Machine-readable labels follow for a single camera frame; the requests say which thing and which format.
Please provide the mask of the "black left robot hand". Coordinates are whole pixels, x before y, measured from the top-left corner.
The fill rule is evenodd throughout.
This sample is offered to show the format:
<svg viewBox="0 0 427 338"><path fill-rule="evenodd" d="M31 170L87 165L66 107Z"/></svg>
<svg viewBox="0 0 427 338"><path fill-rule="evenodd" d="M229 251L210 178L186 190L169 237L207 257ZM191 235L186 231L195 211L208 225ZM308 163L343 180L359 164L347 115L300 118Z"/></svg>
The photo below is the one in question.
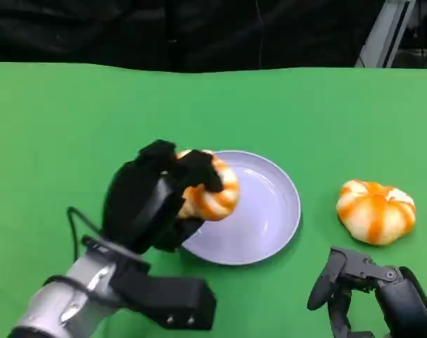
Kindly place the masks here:
<svg viewBox="0 0 427 338"><path fill-rule="evenodd" d="M137 254L150 248L173 252L203 224L179 217L183 193L203 185L221 192L224 185L212 155L193 150L177 158L175 144L158 139L115 173L103 204L101 234Z"/></svg>

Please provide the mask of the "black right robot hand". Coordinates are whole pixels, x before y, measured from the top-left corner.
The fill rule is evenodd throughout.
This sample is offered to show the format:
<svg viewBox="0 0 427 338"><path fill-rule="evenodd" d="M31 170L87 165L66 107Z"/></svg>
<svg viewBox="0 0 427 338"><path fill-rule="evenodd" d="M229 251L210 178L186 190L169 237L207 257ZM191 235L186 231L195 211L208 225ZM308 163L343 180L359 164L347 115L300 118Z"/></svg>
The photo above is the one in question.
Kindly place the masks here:
<svg viewBox="0 0 427 338"><path fill-rule="evenodd" d="M327 305L334 337L373 337L354 331L348 319L352 293L375 294L389 337L427 337L427 296L405 266L378 265L358 251L332 246L307 300L315 311Z"/></svg>

